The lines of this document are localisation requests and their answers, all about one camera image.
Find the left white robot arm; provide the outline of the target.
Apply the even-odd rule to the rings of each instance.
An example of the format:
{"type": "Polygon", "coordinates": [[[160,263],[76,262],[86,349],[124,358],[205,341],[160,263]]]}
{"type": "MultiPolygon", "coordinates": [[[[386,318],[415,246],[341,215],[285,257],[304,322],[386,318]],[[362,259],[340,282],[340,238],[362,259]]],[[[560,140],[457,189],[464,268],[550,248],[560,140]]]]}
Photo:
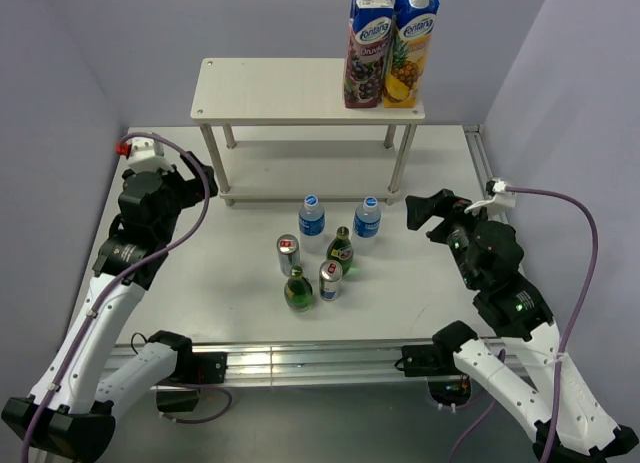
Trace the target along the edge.
{"type": "Polygon", "coordinates": [[[101,374],[116,340],[142,301],[169,252],[180,213],[206,207],[218,193],[212,167],[190,151],[181,159],[184,179],[162,158],[122,175],[119,211],[99,248],[83,306],[54,360],[26,397],[5,404],[2,421],[21,439],[21,459],[32,448],[76,462],[94,462],[108,447],[117,420],[165,380],[188,384],[195,374],[189,338],[158,331],[139,354],[109,378],[101,374]]]}

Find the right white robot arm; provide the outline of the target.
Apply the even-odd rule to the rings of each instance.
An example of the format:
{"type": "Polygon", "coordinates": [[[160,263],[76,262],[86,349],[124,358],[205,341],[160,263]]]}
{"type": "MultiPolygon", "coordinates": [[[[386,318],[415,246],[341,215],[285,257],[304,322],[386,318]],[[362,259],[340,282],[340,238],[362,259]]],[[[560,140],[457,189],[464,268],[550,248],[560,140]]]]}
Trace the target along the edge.
{"type": "Polygon", "coordinates": [[[490,199],[476,203],[448,189],[408,196],[407,227],[417,231],[439,218],[428,239],[449,248],[480,317],[528,377],[518,376],[462,321],[433,335],[433,357],[425,366],[404,353],[402,370],[468,375],[516,420],[541,462],[605,462],[630,453],[639,444],[637,434],[617,423],[590,391],[566,351],[569,333],[559,330],[542,294],[520,271],[524,251],[515,229],[490,217],[492,210],[514,205],[514,193],[499,180],[489,192],[490,199]]]}

